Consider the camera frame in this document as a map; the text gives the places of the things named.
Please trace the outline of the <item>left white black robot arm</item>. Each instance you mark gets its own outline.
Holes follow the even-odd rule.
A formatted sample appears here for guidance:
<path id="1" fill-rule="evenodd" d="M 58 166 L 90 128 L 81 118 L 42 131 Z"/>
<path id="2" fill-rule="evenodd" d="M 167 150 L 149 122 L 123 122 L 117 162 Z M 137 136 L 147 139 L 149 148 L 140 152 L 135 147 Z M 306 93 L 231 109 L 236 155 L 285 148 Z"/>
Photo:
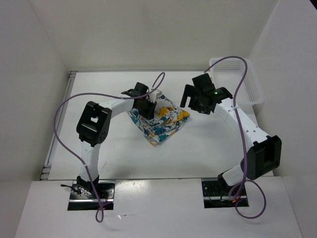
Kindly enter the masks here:
<path id="1" fill-rule="evenodd" d="M 87 198 L 93 198 L 99 192 L 99 152 L 108 135 L 111 119 L 132 109 L 136 109 L 146 119 L 153 119 L 156 100 L 161 95 L 160 90 L 149 94 L 148 86 L 138 82 L 133 89 L 122 92 L 117 99 L 104 104 L 93 101 L 86 104 L 76 127 L 81 141 L 81 159 L 84 161 L 76 182 Z"/>

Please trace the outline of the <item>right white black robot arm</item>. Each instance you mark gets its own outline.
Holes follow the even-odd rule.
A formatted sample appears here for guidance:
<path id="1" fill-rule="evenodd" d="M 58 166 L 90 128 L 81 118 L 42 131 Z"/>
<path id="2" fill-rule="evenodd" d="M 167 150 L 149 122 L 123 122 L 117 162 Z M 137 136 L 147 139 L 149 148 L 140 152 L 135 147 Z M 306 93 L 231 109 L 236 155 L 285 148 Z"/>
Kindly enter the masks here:
<path id="1" fill-rule="evenodd" d="M 207 73 L 194 77 L 192 81 L 192 85 L 185 85 L 180 106 L 188 106 L 201 114 L 216 114 L 242 139 L 243 159 L 240 164 L 218 175 L 218 191 L 228 195 L 241 182 L 255 180 L 278 168 L 281 139 L 260 129 L 236 104 L 226 88 L 215 87 Z"/>

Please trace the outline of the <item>white teal yellow patterned shorts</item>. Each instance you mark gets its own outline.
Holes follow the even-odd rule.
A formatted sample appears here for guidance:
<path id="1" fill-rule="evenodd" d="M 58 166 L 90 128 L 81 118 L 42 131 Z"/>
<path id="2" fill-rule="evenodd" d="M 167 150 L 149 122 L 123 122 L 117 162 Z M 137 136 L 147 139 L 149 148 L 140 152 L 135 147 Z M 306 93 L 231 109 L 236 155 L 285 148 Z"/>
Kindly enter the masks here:
<path id="1" fill-rule="evenodd" d="M 164 94 L 157 98 L 156 103 L 153 119 L 141 116 L 137 109 L 128 112 L 133 123 L 154 147 L 162 144 L 180 130 L 190 116 L 189 112 L 175 105 Z"/>

